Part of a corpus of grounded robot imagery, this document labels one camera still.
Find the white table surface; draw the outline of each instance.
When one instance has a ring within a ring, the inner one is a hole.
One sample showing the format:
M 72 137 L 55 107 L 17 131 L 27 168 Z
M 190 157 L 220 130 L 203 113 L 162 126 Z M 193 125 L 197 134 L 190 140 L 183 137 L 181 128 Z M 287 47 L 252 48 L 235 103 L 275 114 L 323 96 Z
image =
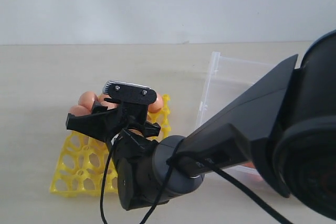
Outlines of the white table surface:
M 145 84 L 171 96 L 172 134 L 194 129 L 209 58 L 268 63 L 299 53 L 310 42 L 267 44 L 0 47 L 0 223 L 101 223 L 98 197 L 49 193 L 65 137 L 67 110 L 86 90 L 109 79 Z M 334 223 L 294 198 L 256 189 L 294 223 Z M 147 209 L 124 211 L 107 195 L 109 223 L 139 223 Z M 148 223 L 277 223 L 215 175 L 196 192 L 158 207 Z

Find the yellow egg tray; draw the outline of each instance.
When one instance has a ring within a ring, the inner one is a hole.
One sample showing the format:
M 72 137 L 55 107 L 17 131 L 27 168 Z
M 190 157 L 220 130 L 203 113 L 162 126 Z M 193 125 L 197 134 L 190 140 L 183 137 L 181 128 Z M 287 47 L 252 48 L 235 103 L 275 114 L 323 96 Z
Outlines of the yellow egg tray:
M 171 127 L 168 115 L 169 95 L 162 96 L 164 106 L 158 113 L 148 113 L 148 121 L 161 126 L 157 141 L 169 135 Z M 76 197 L 81 194 L 100 196 L 101 181 L 108 156 L 106 145 L 81 133 L 71 131 L 61 149 L 56 170 L 49 191 L 64 197 Z M 105 193 L 118 193 L 117 172 L 110 162 L 106 178 Z

